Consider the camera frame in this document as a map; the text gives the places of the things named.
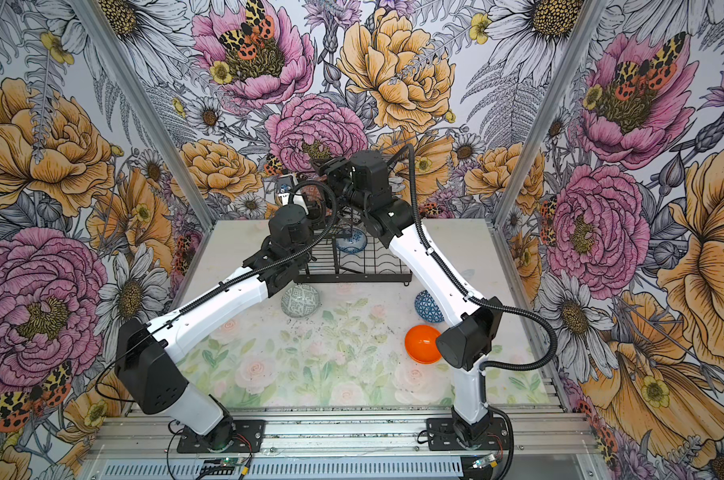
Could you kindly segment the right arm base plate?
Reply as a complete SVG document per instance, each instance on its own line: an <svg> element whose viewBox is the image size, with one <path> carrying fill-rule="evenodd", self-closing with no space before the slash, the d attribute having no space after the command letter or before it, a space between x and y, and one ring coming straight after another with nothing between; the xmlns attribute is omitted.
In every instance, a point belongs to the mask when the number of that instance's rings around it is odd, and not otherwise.
<svg viewBox="0 0 724 480"><path fill-rule="evenodd" d="M475 424L460 418L428 418L419 440L431 451L508 451L512 446L509 427L498 415L488 415Z"/></svg>

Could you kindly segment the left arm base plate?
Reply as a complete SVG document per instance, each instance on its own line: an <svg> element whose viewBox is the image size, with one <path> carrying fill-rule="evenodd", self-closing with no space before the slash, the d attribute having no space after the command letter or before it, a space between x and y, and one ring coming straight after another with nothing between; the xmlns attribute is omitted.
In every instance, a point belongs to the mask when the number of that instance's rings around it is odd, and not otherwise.
<svg viewBox="0 0 724 480"><path fill-rule="evenodd" d="M176 447L180 454L258 453L265 436L263 420L225 420L200 435L185 426Z"/></svg>

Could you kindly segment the green patterned bowl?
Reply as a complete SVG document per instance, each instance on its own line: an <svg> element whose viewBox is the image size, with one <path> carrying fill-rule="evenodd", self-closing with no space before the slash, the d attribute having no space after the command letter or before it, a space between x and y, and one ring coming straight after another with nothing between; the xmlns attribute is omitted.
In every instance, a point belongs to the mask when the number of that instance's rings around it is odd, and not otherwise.
<svg viewBox="0 0 724 480"><path fill-rule="evenodd" d="M295 284L287 288L281 298L281 309L290 318L312 315L321 306L321 294L309 284Z"/></svg>

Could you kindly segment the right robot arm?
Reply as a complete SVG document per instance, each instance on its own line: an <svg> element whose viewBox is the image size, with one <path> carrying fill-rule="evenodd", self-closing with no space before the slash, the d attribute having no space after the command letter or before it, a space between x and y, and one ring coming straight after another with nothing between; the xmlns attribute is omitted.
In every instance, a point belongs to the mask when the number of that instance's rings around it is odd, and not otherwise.
<svg viewBox="0 0 724 480"><path fill-rule="evenodd" d="M407 265L442 312L448 328L436 340L442 358L453 368L453 430L459 443L472 448L492 425L480 363L492 350L502 304L489 306L432 243L422 225L417 192L406 201L392 193L390 168L379 151L363 150L315 164L317 174L340 205L359 213L367 231Z"/></svg>

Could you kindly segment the black wire dish rack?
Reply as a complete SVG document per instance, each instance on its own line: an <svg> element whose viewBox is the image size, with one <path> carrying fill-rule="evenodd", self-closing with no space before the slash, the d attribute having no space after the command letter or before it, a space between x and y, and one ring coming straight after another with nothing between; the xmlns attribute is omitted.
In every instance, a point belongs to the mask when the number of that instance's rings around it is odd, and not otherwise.
<svg viewBox="0 0 724 480"><path fill-rule="evenodd" d="M305 207L308 218L313 223L315 234L325 228L333 210L324 193L317 186L302 187L293 197L293 203ZM288 195L277 198L278 204L288 201ZM342 253L336 246L336 238L352 229L360 229L367 235L367 248L355 255ZM409 286L413 276L408 267L390 253L383 244L369 234L362 223L362 217L345 208L325 237L312 251L311 261L298 274L298 284L330 283L401 283Z"/></svg>

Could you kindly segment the blue floral bowl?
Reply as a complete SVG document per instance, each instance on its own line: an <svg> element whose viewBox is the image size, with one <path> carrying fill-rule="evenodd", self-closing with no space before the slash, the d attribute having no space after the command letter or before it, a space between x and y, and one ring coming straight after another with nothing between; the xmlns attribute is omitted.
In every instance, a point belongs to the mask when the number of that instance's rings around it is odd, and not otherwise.
<svg viewBox="0 0 724 480"><path fill-rule="evenodd" d="M344 232L336 238L336 246L339 251L349 255L363 252L368 245L367 235L360 229L352 229Z"/></svg>

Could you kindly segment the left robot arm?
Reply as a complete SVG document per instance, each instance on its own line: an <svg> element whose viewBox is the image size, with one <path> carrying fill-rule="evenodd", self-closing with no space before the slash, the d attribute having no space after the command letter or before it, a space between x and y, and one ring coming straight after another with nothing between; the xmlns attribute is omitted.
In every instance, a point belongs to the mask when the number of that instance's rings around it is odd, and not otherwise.
<svg viewBox="0 0 724 480"><path fill-rule="evenodd" d="M210 451L229 447L235 439L230 413L193 385L178 363L227 321L294 282L310 260L313 240L306 209L282 206L260 249L225 280L146 324L130 320L120 327L114 372L143 413L172 417Z"/></svg>

